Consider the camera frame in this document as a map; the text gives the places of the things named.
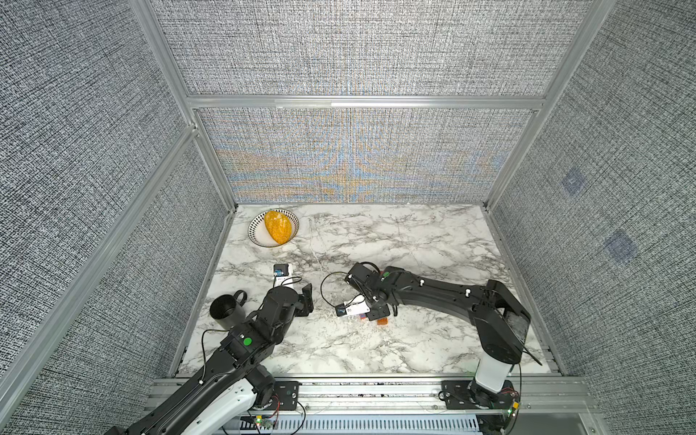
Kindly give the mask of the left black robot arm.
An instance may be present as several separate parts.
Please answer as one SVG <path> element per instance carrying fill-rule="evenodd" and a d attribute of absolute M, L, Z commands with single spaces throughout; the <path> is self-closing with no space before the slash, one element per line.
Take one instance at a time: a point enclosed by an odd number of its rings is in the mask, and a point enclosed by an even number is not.
<path fill-rule="evenodd" d="M 130 427 L 116 426 L 109 434 L 182 434 L 202 427 L 204 411 L 229 388 L 245 381 L 251 394 L 248 408 L 268 403 L 275 380 L 262 362 L 281 344 L 297 317 L 314 311 L 313 286 L 298 293 L 289 286 L 271 288 L 259 310 L 232 327 L 219 348 L 195 373 L 154 411 Z"/>

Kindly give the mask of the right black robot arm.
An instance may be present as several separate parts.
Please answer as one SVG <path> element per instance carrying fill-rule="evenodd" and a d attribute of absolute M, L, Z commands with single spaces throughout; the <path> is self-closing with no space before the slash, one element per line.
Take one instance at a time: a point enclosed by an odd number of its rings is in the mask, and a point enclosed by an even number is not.
<path fill-rule="evenodd" d="M 395 315 L 399 306 L 418 306 L 472 324 L 484 352 L 474 382 L 486 393 L 505 389 L 508 374 L 526 351 L 531 314 L 500 281 L 451 284 L 394 266 L 377 272 L 362 263 L 355 264 L 344 281 L 364 297 L 371 321 Z"/>

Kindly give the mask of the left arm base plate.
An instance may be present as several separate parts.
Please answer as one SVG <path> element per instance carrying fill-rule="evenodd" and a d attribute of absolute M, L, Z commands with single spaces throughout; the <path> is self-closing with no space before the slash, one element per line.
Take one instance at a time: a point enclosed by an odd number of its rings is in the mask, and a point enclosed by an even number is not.
<path fill-rule="evenodd" d="M 275 410 L 296 411 L 300 386 L 300 382 L 297 381 L 275 382 L 273 391 L 268 396 L 268 400 L 262 403 L 261 410 L 264 413 Z"/>

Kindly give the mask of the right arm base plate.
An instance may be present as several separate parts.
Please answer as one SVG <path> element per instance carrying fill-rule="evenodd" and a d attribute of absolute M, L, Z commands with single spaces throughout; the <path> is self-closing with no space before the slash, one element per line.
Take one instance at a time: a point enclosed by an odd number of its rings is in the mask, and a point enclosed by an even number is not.
<path fill-rule="evenodd" d="M 505 381 L 498 393 L 479 386 L 474 380 L 443 381 L 438 398 L 448 410 L 507 410 L 519 402 L 520 393 Z"/>

